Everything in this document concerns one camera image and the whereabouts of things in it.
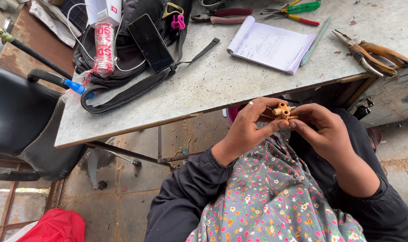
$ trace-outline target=backpack strap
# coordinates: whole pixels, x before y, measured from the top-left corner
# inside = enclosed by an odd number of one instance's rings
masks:
[[[218,38],[214,38],[211,41],[211,43],[207,45],[207,47],[205,47],[191,61],[180,62],[183,56],[182,49],[183,49],[183,44],[185,43],[185,39],[186,39],[187,28],[188,26],[186,25],[186,28],[180,31],[180,37],[178,41],[179,58],[177,59],[177,62],[170,65],[169,69],[166,69],[157,74],[153,74],[149,77],[146,77],[145,79],[137,82],[136,84],[132,85],[130,88],[126,89],[125,91],[118,93],[116,96],[114,96],[111,100],[107,101],[106,103],[100,104],[95,107],[93,105],[86,104],[86,101],[89,99],[89,94],[93,92],[97,92],[97,91],[108,90],[109,88],[105,86],[101,86],[101,85],[93,85],[82,94],[81,99],[80,99],[80,103],[82,107],[90,113],[103,113],[110,109],[118,107],[126,102],[129,102],[132,99],[146,93],[155,85],[158,85],[159,83],[161,83],[161,81],[164,80],[165,78],[173,76],[175,74],[175,70],[181,63],[191,63],[192,61],[196,60],[201,55],[203,55],[205,52],[210,50],[213,46],[215,46],[220,41]]]

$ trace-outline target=floral fabric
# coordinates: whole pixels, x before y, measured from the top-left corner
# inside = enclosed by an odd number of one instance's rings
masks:
[[[332,209],[307,165],[275,136],[245,153],[224,194],[186,242],[358,242],[362,227]]]

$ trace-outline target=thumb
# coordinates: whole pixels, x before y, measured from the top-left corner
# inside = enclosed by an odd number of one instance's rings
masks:
[[[287,122],[287,120],[284,120],[284,119],[273,120],[269,122],[268,124],[266,124],[264,127],[258,129],[256,133],[260,140],[265,140],[266,138],[274,134],[274,132],[284,127],[287,127],[288,125],[289,123]]]
[[[291,130],[295,130],[300,134],[304,140],[306,140],[310,145],[322,142],[322,136],[310,128],[306,123],[298,119],[289,120],[289,127]]]

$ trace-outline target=phone screen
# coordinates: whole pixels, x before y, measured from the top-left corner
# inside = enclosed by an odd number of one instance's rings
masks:
[[[128,29],[153,72],[160,72],[174,62],[148,14],[132,22]]]

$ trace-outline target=light blue pen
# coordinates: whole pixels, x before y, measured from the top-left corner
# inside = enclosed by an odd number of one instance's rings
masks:
[[[317,42],[319,42],[320,38],[322,37],[323,33],[325,32],[326,28],[328,27],[329,22],[331,21],[331,19],[332,19],[332,15],[329,16],[329,18],[326,20],[326,23],[323,26],[322,30],[319,32],[316,39],[313,41],[313,44],[311,45],[311,47],[309,48],[307,53],[305,53],[305,55],[302,58],[301,63],[300,63],[301,66],[304,66],[305,63],[308,61],[308,58],[311,56],[311,53],[313,52],[314,47],[317,45]]]

